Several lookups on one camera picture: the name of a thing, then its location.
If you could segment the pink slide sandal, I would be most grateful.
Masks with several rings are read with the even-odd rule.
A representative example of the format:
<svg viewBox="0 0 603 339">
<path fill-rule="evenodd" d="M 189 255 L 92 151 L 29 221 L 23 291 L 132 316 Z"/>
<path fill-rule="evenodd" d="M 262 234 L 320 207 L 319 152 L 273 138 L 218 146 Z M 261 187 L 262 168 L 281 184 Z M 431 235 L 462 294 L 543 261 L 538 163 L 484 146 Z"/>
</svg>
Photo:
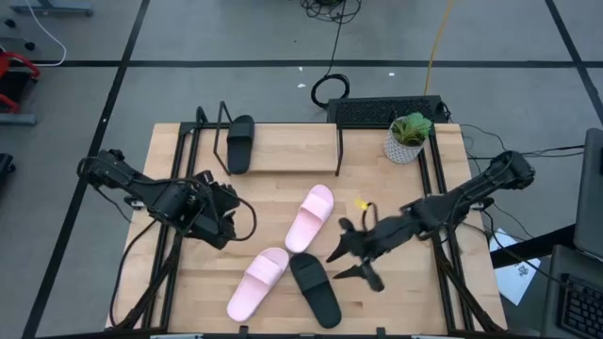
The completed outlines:
<svg viewBox="0 0 603 339">
<path fill-rule="evenodd" d="M 317 236 L 334 209 L 334 195 L 324 185 L 313 186 L 302 201 L 285 237 L 285 246 L 293 253 L 304 252 Z"/>
<path fill-rule="evenodd" d="M 250 263 L 227 304 L 227 314 L 235 322 L 247 321 L 260 306 L 288 267 L 289 255 L 281 248 L 268 248 Z"/>
</svg>

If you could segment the grey side desk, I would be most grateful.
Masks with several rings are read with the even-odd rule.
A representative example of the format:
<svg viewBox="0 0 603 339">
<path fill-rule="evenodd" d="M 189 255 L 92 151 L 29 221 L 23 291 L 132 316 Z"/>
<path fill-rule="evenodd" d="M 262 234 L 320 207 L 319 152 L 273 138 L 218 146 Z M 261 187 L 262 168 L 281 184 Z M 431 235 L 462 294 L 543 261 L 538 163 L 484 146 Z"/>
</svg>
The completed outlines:
<svg viewBox="0 0 603 339">
<path fill-rule="evenodd" d="M 570 275 L 592 283 L 603 295 L 603 220 L 578 222 L 549 234 L 540 235 L 504 250 L 491 253 L 494 267 L 517 264 L 521 258 L 550 257 L 540 334 L 546 337 L 578 339 L 558 325 L 562 306 L 562 286 Z"/>
</svg>

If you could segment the red metal cart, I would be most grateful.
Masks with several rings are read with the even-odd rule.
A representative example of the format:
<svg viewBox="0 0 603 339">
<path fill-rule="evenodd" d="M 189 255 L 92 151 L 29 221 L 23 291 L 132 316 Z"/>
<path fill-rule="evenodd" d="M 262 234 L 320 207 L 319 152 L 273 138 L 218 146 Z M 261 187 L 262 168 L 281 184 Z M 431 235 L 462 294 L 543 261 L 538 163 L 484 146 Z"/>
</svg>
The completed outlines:
<svg viewBox="0 0 603 339">
<path fill-rule="evenodd" d="M 27 71 L 12 70 L 13 61 L 26 67 Z M 40 76 L 40 69 L 26 57 L 0 51 L 0 113 L 18 114 L 25 90 L 31 83 L 37 83 Z"/>
</svg>

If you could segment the grey laptop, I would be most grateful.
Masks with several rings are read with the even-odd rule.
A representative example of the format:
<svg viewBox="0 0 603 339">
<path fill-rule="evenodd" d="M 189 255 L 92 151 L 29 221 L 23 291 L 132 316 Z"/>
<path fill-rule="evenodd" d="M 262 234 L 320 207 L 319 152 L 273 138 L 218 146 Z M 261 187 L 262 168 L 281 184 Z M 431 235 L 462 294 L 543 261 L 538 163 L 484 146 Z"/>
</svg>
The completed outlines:
<svg viewBox="0 0 603 339">
<path fill-rule="evenodd" d="M 603 130 L 586 132 L 574 244 L 603 260 Z"/>
</svg>

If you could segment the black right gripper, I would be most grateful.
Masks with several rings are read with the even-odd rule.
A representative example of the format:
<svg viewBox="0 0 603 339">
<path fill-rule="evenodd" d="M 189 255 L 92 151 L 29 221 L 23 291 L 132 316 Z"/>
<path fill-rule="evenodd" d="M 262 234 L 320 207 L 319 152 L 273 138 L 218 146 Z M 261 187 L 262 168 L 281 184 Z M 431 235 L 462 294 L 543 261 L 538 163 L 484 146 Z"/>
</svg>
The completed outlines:
<svg viewBox="0 0 603 339">
<path fill-rule="evenodd" d="M 341 218 L 343 230 L 338 245 L 326 259 L 327 263 L 338 260 L 346 254 L 372 262 L 383 254 L 410 240 L 417 234 L 417 218 L 410 215 L 387 217 L 379 220 L 370 230 L 356 230 L 348 218 Z M 335 280 L 360 278 L 368 283 L 374 292 L 384 290 L 383 280 L 370 263 L 354 265 L 334 275 Z"/>
</svg>

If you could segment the white paper sheet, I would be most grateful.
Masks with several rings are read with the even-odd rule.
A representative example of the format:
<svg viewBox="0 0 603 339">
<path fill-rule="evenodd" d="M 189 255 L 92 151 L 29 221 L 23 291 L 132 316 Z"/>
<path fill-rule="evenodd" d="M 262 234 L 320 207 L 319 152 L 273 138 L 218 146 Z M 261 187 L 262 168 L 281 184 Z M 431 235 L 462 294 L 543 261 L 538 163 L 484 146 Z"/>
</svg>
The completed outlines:
<svg viewBox="0 0 603 339">
<path fill-rule="evenodd" d="M 516 243 L 514 237 L 497 228 L 490 240 L 489 250 L 494 252 Z M 513 305 L 518 306 L 537 273 L 533 267 L 539 267 L 540 264 L 540 259 L 530 259 L 527 264 L 520 262 L 511 266 L 496 268 L 495 275 L 499 293 Z"/>
</svg>

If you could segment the potted plant patterned white pot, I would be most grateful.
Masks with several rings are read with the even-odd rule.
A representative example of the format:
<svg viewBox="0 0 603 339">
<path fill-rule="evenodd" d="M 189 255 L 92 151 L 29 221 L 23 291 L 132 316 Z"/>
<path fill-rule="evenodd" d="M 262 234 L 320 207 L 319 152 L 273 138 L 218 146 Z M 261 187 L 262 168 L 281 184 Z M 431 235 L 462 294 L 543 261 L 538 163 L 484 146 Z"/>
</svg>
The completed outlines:
<svg viewBox="0 0 603 339">
<path fill-rule="evenodd" d="M 419 112 L 394 119 L 383 146 L 386 157 L 396 164 L 410 163 L 423 150 L 431 129 L 432 121 Z"/>
</svg>

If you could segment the grey desk foot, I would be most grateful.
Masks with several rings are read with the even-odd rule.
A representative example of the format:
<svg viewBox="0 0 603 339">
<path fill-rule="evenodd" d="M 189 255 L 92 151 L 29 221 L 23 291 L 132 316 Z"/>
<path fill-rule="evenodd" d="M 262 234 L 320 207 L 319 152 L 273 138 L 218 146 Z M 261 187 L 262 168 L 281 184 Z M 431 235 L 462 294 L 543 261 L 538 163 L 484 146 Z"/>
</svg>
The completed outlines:
<svg viewBox="0 0 603 339">
<path fill-rule="evenodd" d="M 93 16 L 94 8 L 89 1 L 78 0 L 9 0 L 9 8 L 20 15 L 81 14 Z"/>
</svg>

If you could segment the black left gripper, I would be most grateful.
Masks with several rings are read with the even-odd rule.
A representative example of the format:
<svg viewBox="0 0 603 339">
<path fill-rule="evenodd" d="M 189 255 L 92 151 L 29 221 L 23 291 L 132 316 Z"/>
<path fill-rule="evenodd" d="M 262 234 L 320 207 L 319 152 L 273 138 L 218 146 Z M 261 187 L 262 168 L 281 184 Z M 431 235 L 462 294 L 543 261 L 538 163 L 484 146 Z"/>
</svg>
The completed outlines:
<svg viewBox="0 0 603 339">
<path fill-rule="evenodd" d="M 209 234 L 206 242 L 222 250 L 236 238 L 235 225 L 228 221 L 227 212 L 240 206 L 238 195 L 232 186 L 216 182 L 208 169 L 197 173 L 193 179 L 199 182 L 195 187 L 200 215 L 192 221 L 187 235 Z"/>
</svg>

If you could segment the black keyboard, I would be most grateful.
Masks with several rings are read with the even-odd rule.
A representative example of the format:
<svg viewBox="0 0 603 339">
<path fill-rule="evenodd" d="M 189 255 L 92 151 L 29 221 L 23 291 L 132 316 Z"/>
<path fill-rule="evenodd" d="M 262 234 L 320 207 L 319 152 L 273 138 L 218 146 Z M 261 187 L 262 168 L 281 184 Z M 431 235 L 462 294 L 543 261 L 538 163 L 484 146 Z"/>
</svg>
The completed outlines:
<svg viewBox="0 0 603 339">
<path fill-rule="evenodd" d="M 603 339 L 603 287 L 562 274 L 557 326 L 581 339 Z"/>
</svg>

